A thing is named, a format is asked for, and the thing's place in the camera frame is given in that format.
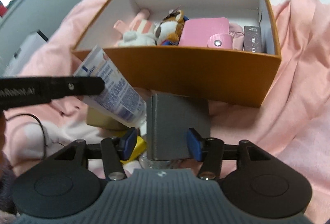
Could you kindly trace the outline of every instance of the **pink wallet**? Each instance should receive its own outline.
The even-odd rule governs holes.
[[[179,46],[232,49],[229,20],[221,18],[190,19],[184,23]]]

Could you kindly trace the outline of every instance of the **pink pouch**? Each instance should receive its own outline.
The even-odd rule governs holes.
[[[221,18],[190,19],[185,22],[179,46],[232,49],[229,20]]]
[[[243,51],[244,31],[243,28],[233,22],[229,23],[229,35],[233,38],[233,50]]]

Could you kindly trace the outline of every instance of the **white plush toy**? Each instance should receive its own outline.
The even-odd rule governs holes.
[[[153,33],[142,34],[136,31],[127,31],[123,35],[123,39],[118,42],[118,46],[156,46],[156,37]]]

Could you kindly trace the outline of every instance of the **bedsheet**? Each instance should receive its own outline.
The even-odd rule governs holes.
[[[248,108],[210,101],[213,137],[228,144],[248,139],[305,175],[313,197],[306,216],[314,223],[330,218],[330,0],[270,0],[282,50],[282,63],[261,106]],[[79,60],[70,48],[106,0],[78,3],[49,43],[37,51],[21,76],[68,76]],[[47,154],[77,138],[98,143],[109,132],[85,124],[87,106],[75,97],[51,104],[9,110],[6,117],[32,113],[43,123]],[[8,122],[4,152],[21,174],[39,162],[42,133],[32,118]],[[198,168],[193,161],[183,167]],[[102,164],[91,162],[100,173]],[[235,169],[223,164],[222,176]]]

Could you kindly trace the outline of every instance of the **cardboard box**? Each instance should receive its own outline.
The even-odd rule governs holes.
[[[177,46],[115,48],[118,19],[129,24],[147,8],[158,22],[180,6],[188,18],[227,17],[260,26],[264,53]],[[259,107],[281,62],[278,34],[269,0],[108,0],[73,53],[83,60],[99,45],[134,87]]]

